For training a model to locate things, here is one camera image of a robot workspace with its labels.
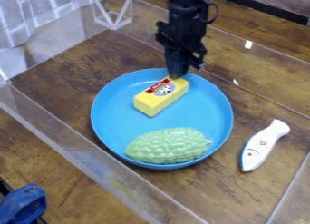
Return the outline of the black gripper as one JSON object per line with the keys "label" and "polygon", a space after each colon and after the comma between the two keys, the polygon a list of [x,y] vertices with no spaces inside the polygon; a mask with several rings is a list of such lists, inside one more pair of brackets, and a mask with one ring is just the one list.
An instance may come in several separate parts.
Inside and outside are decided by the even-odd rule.
{"label": "black gripper", "polygon": [[202,43],[207,25],[219,13],[211,0],[169,0],[169,22],[157,22],[157,41],[165,46],[169,75],[178,79],[187,74],[189,66],[198,71],[206,68],[207,49]]}

